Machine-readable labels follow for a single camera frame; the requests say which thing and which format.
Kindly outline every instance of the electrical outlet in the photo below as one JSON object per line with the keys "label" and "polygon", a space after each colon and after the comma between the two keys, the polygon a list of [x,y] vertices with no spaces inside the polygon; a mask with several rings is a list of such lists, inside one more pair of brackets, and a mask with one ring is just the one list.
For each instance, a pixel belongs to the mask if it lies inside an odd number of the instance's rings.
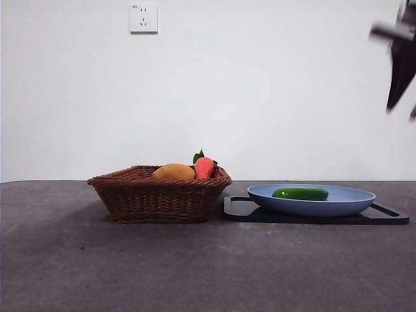
{"label": "electrical outlet", "polygon": [[130,33],[157,33],[157,5],[137,3],[130,6]]}

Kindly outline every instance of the cucumber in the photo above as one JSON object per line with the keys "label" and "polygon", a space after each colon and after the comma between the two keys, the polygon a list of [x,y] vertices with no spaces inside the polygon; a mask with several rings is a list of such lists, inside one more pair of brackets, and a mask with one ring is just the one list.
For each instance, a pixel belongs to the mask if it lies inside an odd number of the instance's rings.
{"label": "cucumber", "polygon": [[290,200],[325,201],[328,198],[328,191],[315,187],[284,187],[275,190],[272,197],[287,198]]}

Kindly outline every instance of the plate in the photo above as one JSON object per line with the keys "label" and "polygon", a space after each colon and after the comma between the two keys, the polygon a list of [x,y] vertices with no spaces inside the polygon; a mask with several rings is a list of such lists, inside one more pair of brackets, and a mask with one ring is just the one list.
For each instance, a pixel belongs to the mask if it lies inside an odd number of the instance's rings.
{"label": "plate", "polygon": [[[272,197],[282,187],[315,187],[328,191],[326,201],[290,200]],[[263,184],[247,188],[253,202],[261,207],[300,216],[348,216],[360,213],[376,199],[376,195],[356,188],[318,184]]]}

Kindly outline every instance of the yellow mango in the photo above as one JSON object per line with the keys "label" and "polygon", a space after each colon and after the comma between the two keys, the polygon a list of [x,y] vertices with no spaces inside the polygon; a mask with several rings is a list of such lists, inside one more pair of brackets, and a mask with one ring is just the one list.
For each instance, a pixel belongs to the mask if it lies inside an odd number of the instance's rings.
{"label": "yellow mango", "polygon": [[194,179],[195,171],[185,164],[165,164],[153,173],[153,177],[161,179]]}

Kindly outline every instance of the carrot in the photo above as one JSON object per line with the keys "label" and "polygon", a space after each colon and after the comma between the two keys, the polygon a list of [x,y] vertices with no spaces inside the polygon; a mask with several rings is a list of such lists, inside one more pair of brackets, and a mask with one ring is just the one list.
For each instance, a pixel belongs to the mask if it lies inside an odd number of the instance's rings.
{"label": "carrot", "polygon": [[195,164],[195,178],[204,179],[206,177],[211,177],[214,172],[214,168],[217,165],[216,161],[213,161],[209,157],[205,157],[203,151],[194,155],[194,164]]}

